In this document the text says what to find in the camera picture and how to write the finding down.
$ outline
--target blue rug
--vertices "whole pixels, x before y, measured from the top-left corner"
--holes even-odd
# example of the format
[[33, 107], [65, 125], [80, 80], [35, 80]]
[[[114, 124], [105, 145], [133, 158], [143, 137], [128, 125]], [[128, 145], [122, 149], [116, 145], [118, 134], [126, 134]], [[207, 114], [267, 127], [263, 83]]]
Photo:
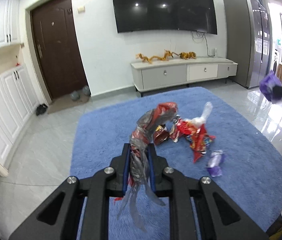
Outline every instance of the blue rug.
[[[82, 116], [73, 146], [71, 175], [82, 179], [107, 167], [114, 156], [121, 154], [139, 117], [167, 101], [178, 104], [179, 115], [183, 118], [200, 116], [204, 104], [212, 102], [206, 129], [216, 139], [207, 155], [213, 150], [223, 150], [226, 154], [221, 166], [223, 176], [214, 181], [266, 231], [282, 210], [282, 156], [241, 114], [201, 87], [139, 98]], [[205, 167], [208, 156], [194, 164], [185, 138], [178, 143], [168, 140], [157, 146], [156, 152], [167, 159], [169, 166], [186, 176], [198, 179], [209, 175]], [[119, 220], [116, 219], [120, 205], [120, 201], [114, 204], [110, 199], [110, 240], [169, 239], [168, 205], [157, 206], [148, 201], [144, 192], [139, 192], [137, 207], [146, 233], [134, 226], [128, 208]]]

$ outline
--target gray balloon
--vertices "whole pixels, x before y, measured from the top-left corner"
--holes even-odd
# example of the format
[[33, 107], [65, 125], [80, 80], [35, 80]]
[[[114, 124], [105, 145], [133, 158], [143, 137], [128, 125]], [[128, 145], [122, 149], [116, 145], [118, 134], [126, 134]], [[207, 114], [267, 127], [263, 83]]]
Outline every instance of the gray balloon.
[[90, 96], [91, 95], [90, 88], [88, 86], [84, 86], [82, 88], [82, 93], [85, 94], [86, 96]]
[[79, 95], [79, 93], [78, 93], [77, 91], [73, 91], [73, 92], [71, 93], [70, 97], [71, 97], [71, 99], [72, 99], [73, 101], [76, 101], [76, 100], [78, 100], [78, 99], [80, 98], [80, 95]]

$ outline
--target tv stand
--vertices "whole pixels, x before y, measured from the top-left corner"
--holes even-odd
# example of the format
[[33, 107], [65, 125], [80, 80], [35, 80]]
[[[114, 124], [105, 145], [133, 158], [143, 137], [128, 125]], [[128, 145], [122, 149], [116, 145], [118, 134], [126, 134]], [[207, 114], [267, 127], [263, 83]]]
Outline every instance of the tv stand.
[[131, 63], [133, 83], [141, 93], [177, 85], [227, 78], [236, 75], [237, 63], [220, 57], [171, 59]]

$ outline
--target television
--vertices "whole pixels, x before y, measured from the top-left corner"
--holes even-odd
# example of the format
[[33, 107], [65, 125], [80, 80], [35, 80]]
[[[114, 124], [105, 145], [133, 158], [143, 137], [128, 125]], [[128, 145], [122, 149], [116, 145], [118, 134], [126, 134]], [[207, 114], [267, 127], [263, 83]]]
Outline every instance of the television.
[[213, 0], [113, 0], [118, 33], [187, 30], [217, 34]]

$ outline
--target screw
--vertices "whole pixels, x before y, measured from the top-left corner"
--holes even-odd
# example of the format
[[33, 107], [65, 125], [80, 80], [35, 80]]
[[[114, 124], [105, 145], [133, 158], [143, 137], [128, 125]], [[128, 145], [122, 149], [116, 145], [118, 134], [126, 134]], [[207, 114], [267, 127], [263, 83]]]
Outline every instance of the screw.
[[69, 184], [76, 183], [77, 182], [77, 178], [74, 177], [74, 176], [68, 177], [66, 182], [69, 183]]
[[201, 179], [203, 184], [210, 184], [211, 183], [211, 179], [209, 177], [202, 177]]
[[105, 172], [106, 174], [111, 174], [111, 173], [114, 172], [114, 169], [113, 169], [112, 167], [106, 167], [106, 168], [104, 169], [104, 172]]
[[164, 168], [164, 172], [167, 173], [167, 174], [171, 174], [171, 173], [174, 172], [174, 169], [169, 167], [169, 166], [167, 166], [167, 167]]

